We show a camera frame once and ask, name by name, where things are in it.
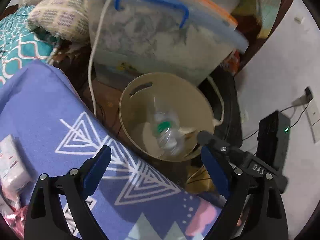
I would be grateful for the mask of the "white tissue pack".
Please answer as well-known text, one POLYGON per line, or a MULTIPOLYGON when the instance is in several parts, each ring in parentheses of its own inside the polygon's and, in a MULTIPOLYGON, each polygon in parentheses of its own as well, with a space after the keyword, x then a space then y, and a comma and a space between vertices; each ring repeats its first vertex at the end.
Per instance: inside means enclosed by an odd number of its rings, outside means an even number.
POLYGON ((21 190, 32 182, 12 135, 1 141, 1 187, 8 199, 18 197, 21 190))

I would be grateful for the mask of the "clear plastic water bottle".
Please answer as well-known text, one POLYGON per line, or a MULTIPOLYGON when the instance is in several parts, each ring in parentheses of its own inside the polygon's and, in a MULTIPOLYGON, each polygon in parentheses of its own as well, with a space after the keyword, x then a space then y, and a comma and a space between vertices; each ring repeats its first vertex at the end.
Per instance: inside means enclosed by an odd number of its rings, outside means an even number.
POLYGON ((152 135, 163 155, 178 156, 184 148, 183 135, 178 131, 180 121, 176 112, 158 96, 153 96, 148 103, 148 121, 152 135))

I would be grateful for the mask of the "red foil snack wrapper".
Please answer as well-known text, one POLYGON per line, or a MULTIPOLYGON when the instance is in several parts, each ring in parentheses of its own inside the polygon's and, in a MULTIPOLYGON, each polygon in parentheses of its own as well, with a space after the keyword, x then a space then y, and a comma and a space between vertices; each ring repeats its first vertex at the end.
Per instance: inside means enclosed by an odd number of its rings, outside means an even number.
POLYGON ((28 207, 26 205, 10 215, 1 215, 1 229, 4 230, 5 239, 24 239, 28 207))

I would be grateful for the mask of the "beige plastic trash bin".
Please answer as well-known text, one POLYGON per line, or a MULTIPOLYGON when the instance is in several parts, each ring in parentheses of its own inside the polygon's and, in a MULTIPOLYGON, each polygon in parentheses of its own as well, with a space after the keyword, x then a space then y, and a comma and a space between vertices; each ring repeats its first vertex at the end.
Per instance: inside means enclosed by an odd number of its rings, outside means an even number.
POLYGON ((136 149, 170 162, 198 156, 198 133, 213 133, 219 124, 199 89, 170 73, 144 74, 131 81, 120 98, 119 119, 136 149))

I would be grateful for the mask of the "black tracker box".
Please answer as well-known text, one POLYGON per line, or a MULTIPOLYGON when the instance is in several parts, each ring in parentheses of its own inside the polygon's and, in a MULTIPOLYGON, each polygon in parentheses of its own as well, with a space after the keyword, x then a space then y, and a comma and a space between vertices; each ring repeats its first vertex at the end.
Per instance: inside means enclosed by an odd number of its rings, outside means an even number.
POLYGON ((277 172, 282 172, 289 145, 290 119, 274 111, 259 122, 256 156, 277 172))

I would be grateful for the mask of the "black bag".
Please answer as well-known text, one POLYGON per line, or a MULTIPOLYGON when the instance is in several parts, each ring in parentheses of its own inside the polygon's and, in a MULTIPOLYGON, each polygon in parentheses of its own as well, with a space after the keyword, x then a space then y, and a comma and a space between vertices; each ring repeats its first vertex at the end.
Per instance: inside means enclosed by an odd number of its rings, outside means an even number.
POLYGON ((223 123, 214 128, 214 135, 233 146, 240 147, 242 128, 234 77, 221 67, 212 71, 209 77, 216 84, 221 96, 216 94, 207 79, 199 84, 198 89, 208 100, 214 118, 217 120, 223 118, 223 123))

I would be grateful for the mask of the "blue patterned blanket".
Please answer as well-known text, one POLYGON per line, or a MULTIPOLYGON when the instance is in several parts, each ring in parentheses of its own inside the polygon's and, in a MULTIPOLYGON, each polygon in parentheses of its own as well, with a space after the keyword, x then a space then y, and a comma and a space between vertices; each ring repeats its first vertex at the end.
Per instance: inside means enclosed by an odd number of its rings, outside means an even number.
MULTIPOLYGON (((1 87, 1 139, 12 135, 33 181, 65 175, 106 145, 111 161, 86 199, 106 239, 205 239, 221 209, 188 193, 127 149, 81 101, 61 70, 35 60, 1 87)), ((64 195, 70 232, 81 239, 64 195)))

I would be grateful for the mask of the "orange plastic bag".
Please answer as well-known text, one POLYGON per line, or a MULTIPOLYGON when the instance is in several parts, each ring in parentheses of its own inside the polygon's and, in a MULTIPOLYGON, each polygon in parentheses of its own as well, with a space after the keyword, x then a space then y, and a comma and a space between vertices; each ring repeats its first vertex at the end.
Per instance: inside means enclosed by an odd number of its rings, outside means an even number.
POLYGON ((232 51, 220 64, 220 66, 232 75, 235 75, 240 66, 240 53, 238 50, 232 51))

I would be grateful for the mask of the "teal patterned bed quilt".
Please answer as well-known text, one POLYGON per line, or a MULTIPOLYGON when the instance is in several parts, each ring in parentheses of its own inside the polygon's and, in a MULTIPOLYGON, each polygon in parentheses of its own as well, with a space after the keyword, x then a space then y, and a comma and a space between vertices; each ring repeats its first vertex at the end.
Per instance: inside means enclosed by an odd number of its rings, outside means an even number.
POLYGON ((47 62, 58 42, 43 29, 30 31, 27 28, 33 8, 21 7, 1 20, 1 86, 29 62, 47 62))

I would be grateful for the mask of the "large clear storage box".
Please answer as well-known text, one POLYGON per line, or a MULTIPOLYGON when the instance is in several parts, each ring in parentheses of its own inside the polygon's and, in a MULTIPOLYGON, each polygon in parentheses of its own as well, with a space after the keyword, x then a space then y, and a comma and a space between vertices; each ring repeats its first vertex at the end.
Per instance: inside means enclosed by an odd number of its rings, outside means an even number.
POLYGON ((248 40, 210 0, 85 0, 97 80, 124 89, 136 77, 166 72, 199 85, 248 40))

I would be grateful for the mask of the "white wall socket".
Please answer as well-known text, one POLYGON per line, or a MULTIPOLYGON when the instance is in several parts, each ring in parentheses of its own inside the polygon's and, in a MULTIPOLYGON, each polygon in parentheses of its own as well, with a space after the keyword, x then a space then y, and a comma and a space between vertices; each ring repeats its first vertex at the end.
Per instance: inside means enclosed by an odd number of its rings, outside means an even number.
POLYGON ((317 103, 315 99, 312 99, 306 109, 306 114, 310 124, 311 134, 313 142, 315 144, 319 143, 319 123, 320 123, 320 114, 317 103))

